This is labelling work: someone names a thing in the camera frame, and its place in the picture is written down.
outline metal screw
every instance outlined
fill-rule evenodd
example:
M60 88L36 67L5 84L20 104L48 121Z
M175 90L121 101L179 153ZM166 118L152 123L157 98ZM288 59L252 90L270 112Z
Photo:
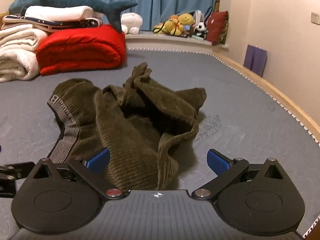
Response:
M119 197L122 194L122 191L118 188L112 188L107 190L106 194L110 197Z
M200 188L195 191L197 197L207 197L211 194L211 192L207 189Z

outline white fluffy blanket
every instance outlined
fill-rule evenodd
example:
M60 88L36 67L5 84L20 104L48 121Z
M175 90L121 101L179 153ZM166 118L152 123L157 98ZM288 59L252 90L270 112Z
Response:
M40 73L34 52L24 49L0 50L0 82L28 80Z
M25 49L36 51L46 32L33 29L32 24L23 24L0 31L0 52L3 49Z

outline bed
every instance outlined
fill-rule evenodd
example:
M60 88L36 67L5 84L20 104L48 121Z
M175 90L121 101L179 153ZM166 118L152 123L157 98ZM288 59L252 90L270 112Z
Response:
M152 78L170 89L204 87L207 92L200 109L198 135L175 153L180 170L170 189L192 192L216 176L206 163L210 148L250 163L263 163L273 157L304 199L306 211L298 232L303 235L310 231L320 213L320 128L310 117L268 82L225 56L137 48L129 48L127 55L126 64L115 70L63 73L0 84L0 163L37 162L50 152L60 130L46 102L58 83L86 78L101 88L122 85L135 65L147 62ZM0 199L3 240L17 231L11 201Z

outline electrical outlet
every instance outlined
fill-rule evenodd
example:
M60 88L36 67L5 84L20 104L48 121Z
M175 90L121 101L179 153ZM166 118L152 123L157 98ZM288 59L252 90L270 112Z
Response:
M311 22L320 25L320 16L317 13L311 13Z

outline yellow plush toy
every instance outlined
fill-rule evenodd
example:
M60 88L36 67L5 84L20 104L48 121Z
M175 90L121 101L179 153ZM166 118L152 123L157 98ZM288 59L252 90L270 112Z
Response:
M168 33L175 36L183 34L184 29L189 30L190 26L195 23L193 16L189 13L181 14L180 16L171 15L169 20L164 24L159 23L153 28L154 33Z
M171 35L176 35L176 36L180 36L184 30L189 30L190 26L193 25L195 23L195 20L193 18L193 16L189 13L184 13L181 14L178 17L178 23L177 26L178 28L173 28L170 33Z

